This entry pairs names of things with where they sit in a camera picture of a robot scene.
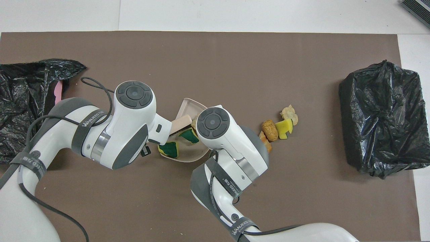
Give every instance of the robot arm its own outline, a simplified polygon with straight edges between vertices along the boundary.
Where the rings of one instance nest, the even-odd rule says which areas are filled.
[[[328,223],[261,232],[234,207],[233,199],[267,170],[269,159],[264,144],[252,130],[237,125],[220,105],[199,115],[197,135],[217,154],[193,171],[191,192],[235,241],[357,242],[346,230]]]
[[[18,155],[16,159],[37,159],[40,166],[47,168],[60,149],[70,148],[110,169],[118,169],[130,164],[147,141],[166,142],[172,123],[156,114],[155,95],[146,84],[136,81],[120,84],[114,93],[114,106],[113,116],[93,126],[107,113],[83,98],[62,100],[49,114],[66,117],[79,125],[46,119],[31,140],[29,154]],[[0,233],[0,241],[60,241],[39,206],[21,191],[18,180],[34,194],[39,178],[21,165],[7,180],[0,189],[0,227],[19,224],[26,229]]]

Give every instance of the sponge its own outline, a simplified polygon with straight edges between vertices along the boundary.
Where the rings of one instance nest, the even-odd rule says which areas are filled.
[[[167,142],[165,145],[158,145],[158,151],[168,157],[178,157],[178,144],[176,142]]]
[[[199,138],[197,137],[193,128],[186,129],[184,132],[180,133],[178,136],[185,138],[186,140],[190,141],[193,144],[199,142]]]

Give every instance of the black cable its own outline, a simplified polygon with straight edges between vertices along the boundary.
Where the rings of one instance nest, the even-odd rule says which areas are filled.
[[[218,162],[218,152],[216,150],[211,150],[211,152],[209,153],[209,157],[213,156],[213,153],[215,153],[215,161]],[[213,194],[212,194],[212,181],[213,181],[214,175],[211,175],[211,179],[209,182],[209,191],[210,191],[210,197],[211,197],[211,202],[212,205],[214,206],[216,212],[218,213],[218,215],[223,216],[224,218],[226,218],[228,221],[232,222],[218,207],[218,204],[216,203],[216,201],[214,200]],[[240,196],[237,197],[237,201],[233,203],[233,205],[238,204],[240,201]],[[291,225],[291,226],[287,226],[287,227],[283,227],[283,228],[279,228],[279,229],[275,229],[275,230],[269,230],[269,231],[264,231],[264,232],[248,232],[248,231],[243,231],[243,234],[245,235],[250,235],[250,236],[262,236],[262,235],[269,235],[269,234],[274,234],[274,233],[279,233],[282,231],[286,231],[286,230],[291,230],[294,228],[297,228],[299,226],[302,226],[302,224],[299,225]]]
[[[93,82],[95,82],[96,84],[98,84],[98,86],[96,86],[96,85],[93,85],[93,84],[90,84],[90,83],[88,83],[88,82],[86,82],[86,81],[84,81],[85,79],[88,79],[88,80],[91,80],[91,81],[93,81]],[[81,78],[81,81],[83,82],[83,83],[85,83],[85,84],[87,84],[87,85],[89,85],[89,86],[92,86],[92,87],[96,87],[96,88],[99,88],[99,89],[102,89],[105,93],[106,93],[106,95],[107,95],[107,97],[108,97],[108,99],[109,99],[109,112],[106,114],[106,116],[105,116],[105,118],[104,119],[102,119],[101,121],[99,121],[99,122],[97,122],[97,123],[94,123],[92,126],[97,126],[97,125],[100,125],[100,124],[102,124],[102,123],[104,123],[109,117],[110,117],[110,115],[111,115],[111,113],[112,113],[112,107],[113,107],[113,103],[112,103],[112,98],[111,98],[111,96],[110,96],[110,94],[109,94],[109,92],[112,92],[112,93],[114,93],[114,91],[112,91],[112,90],[110,90],[110,89],[107,89],[107,88],[105,88],[100,82],[98,82],[97,80],[95,80],[95,79],[93,79],[93,78],[89,78],[89,77],[82,77]],[[43,115],[43,116],[41,116],[41,117],[39,117],[39,118],[37,118],[36,120],[34,120],[31,124],[30,124],[30,126],[28,127],[28,130],[27,130],[27,136],[26,136],[26,140],[25,140],[25,143],[26,143],[26,147],[24,148],[24,151],[26,151],[26,152],[30,152],[31,151],[31,149],[32,149],[32,146],[31,146],[31,133],[32,133],[32,131],[33,131],[33,129],[34,129],[34,126],[36,126],[36,124],[37,123],[39,123],[39,122],[41,122],[42,120],[44,120],[44,119],[47,119],[47,118],[57,118],[57,119],[61,119],[61,120],[65,120],[65,121],[68,121],[68,122],[70,122],[70,123],[72,123],[72,124],[75,124],[75,125],[79,125],[79,122],[76,122],[76,121],[74,121],[74,120],[72,120],[72,119],[69,119],[69,118],[66,118],[66,117],[62,117],[62,116],[56,116],[56,115]],[[6,173],[5,173],[5,175],[6,176],[3,176],[3,177],[1,177],[1,180],[0,180],[0,189],[3,187],[3,185],[4,185],[4,183],[6,183],[6,181],[10,178],[10,176],[16,171],[16,169],[19,167],[19,165],[18,164],[12,164],[10,167],[9,167],[9,169],[6,171]],[[76,221],[74,218],[72,218],[71,216],[69,216],[68,214],[66,214],[66,213],[64,213],[64,212],[62,212],[62,211],[60,211],[60,210],[58,210],[58,209],[56,209],[56,208],[54,208],[54,207],[52,207],[52,206],[50,206],[50,205],[48,205],[48,204],[46,204],[46,203],[44,203],[43,201],[41,201],[41,200],[39,200],[38,198],[36,198],[34,195],[32,195],[26,188],[25,188],[25,186],[24,186],[24,184],[23,183],[20,183],[19,184],[19,187],[21,188],[21,191],[30,199],[30,200],[32,200],[32,201],[34,201],[34,202],[36,202],[37,204],[39,204],[39,205],[41,205],[41,206],[43,206],[43,207],[45,207],[46,209],[48,209],[48,210],[51,210],[51,211],[53,211],[53,212],[55,212],[55,213],[57,213],[57,214],[59,214],[59,215],[61,215],[61,216],[63,216],[63,217],[65,217],[65,218],[67,218],[68,220],[70,220],[71,222],[73,222],[74,224],[76,224],[80,229],[81,229],[81,231],[82,231],[82,233],[84,234],[84,236],[85,236],[85,239],[86,239],[86,242],[89,242],[89,238],[88,238],[88,233],[85,231],[85,228],[78,222],[78,221]]]
[[[43,115],[42,117],[36,118],[36,120],[34,120],[30,124],[30,126],[28,127],[28,130],[27,130],[27,136],[26,136],[26,139],[25,139],[25,148],[24,148],[25,152],[29,153],[31,151],[31,148],[32,148],[31,147],[31,138],[32,138],[31,137],[31,132],[33,131],[34,126],[36,126],[37,123],[39,123],[40,121],[42,121],[43,119],[46,119],[46,118],[58,118],[58,119],[62,119],[62,120],[65,120],[67,122],[71,122],[73,124],[79,125],[79,123],[76,122],[75,120],[71,120],[69,118],[62,117],[62,116],[56,116],[56,115]]]
[[[88,79],[88,80],[92,80],[92,81],[94,81],[95,83],[97,83],[97,84],[98,84],[98,86],[93,85],[93,84],[91,84],[91,83],[88,83],[88,82],[84,81],[85,79]],[[90,78],[90,77],[81,77],[81,82],[83,82],[83,83],[85,83],[85,84],[87,84],[87,85],[89,85],[89,86],[92,86],[92,87],[98,88],[98,89],[107,90],[108,92],[115,93],[115,92],[114,92],[114,91],[112,91],[111,89],[107,89],[107,88],[105,88],[105,87],[104,87],[102,84],[100,84],[98,81],[96,81],[95,79]]]
[[[234,203],[233,203],[233,205],[238,204],[238,203],[239,203],[239,201],[240,201],[240,196],[238,196],[238,197],[237,197],[237,201],[236,201],[236,202],[234,202]]]
[[[84,81],[85,79],[88,79],[88,80],[91,80],[91,81],[95,82],[98,86],[93,85],[91,83],[88,83],[88,82]],[[109,112],[107,112],[107,115],[102,120],[100,120],[99,122],[94,123],[92,126],[100,125],[100,124],[104,123],[111,116],[112,106],[113,105],[112,105],[112,98],[111,98],[111,95],[109,94],[109,92],[111,92],[111,93],[115,93],[115,92],[112,91],[112,90],[110,90],[110,89],[105,88],[100,82],[98,82],[94,78],[81,77],[81,82],[83,82],[83,83],[85,83],[85,84],[87,84],[89,86],[92,86],[92,87],[95,87],[95,88],[98,88],[98,89],[102,89],[106,93],[107,98],[109,99]]]
[[[294,228],[297,228],[297,227],[300,227],[300,226],[302,226],[302,224],[291,225],[291,226],[283,227],[283,228],[280,228],[280,229],[269,230],[269,231],[264,231],[264,232],[248,232],[248,231],[244,231],[243,234],[252,235],[252,236],[269,235],[269,234],[274,234],[274,233],[279,233],[279,232],[282,232],[282,231],[294,229]]]
[[[76,226],[78,226],[78,227],[81,229],[82,233],[84,234],[86,242],[89,242],[89,237],[88,237],[87,232],[85,231],[84,227],[83,227],[83,226],[82,226],[78,221],[76,221],[74,218],[72,218],[71,216],[67,215],[66,213],[63,213],[63,212],[61,212],[60,210],[58,210],[58,209],[56,209],[56,208],[54,208],[54,207],[52,207],[52,206],[49,206],[48,204],[44,203],[42,200],[40,200],[40,199],[38,199],[37,197],[33,196],[33,194],[31,194],[31,193],[30,193],[30,192],[25,188],[25,186],[24,186],[24,184],[23,184],[23,183],[20,183],[20,184],[19,184],[19,188],[21,188],[21,191],[22,191],[22,192],[23,192],[23,193],[24,193],[24,194],[25,194],[29,199],[31,199],[32,201],[34,201],[34,202],[38,203],[40,206],[42,206],[42,207],[44,207],[44,208],[47,208],[47,209],[49,209],[49,210],[53,211],[54,213],[57,213],[57,214],[59,214],[59,215],[61,215],[61,216],[65,217],[65,218],[67,218],[68,220],[70,220],[71,222],[73,222],[74,224],[76,224]]]

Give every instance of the yellow sponge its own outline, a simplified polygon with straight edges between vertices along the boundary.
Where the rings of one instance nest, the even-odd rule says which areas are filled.
[[[281,140],[287,139],[287,132],[293,131],[293,120],[286,119],[275,124],[276,130],[278,130],[279,138]]]
[[[176,142],[167,142],[165,145],[158,145],[158,151],[168,157],[176,158],[179,155],[178,144]]]
[[[199,137],[194,132],[193,128],[186,129],[184,132],[180,133],[178,136],[185,138],[186,140],[190,141],[193,144],[199,142]]]

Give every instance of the brown mat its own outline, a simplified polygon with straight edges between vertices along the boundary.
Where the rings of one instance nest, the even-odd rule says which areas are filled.
[[[359,174],[346,163],[341,134],[339,82],[384,59],[399,65],[396,35],[2,33],[1,63],[48,58],[78,60],[89,67],[84,75],[111,89],[145,82],[169,120],[189,97],[222,104],[237,123],[259,132],[261,122],[280,121],[280,110],[293,104],[298,125],[272,143],[269,169],[245,190],[238,209],[262,230],[327,222],[361,241],[420,239],[412,172],[386,180]],[[108,109],[103,91],[77,80],[66,97]],[[232,241],[189,190],[192,170],[206,158],[179,163],[151,148],[151,156],[116,171],[63,150],[36,195],[80,221],[93,242]],[[62,241],[83,241],[68,220],[46,214]]]

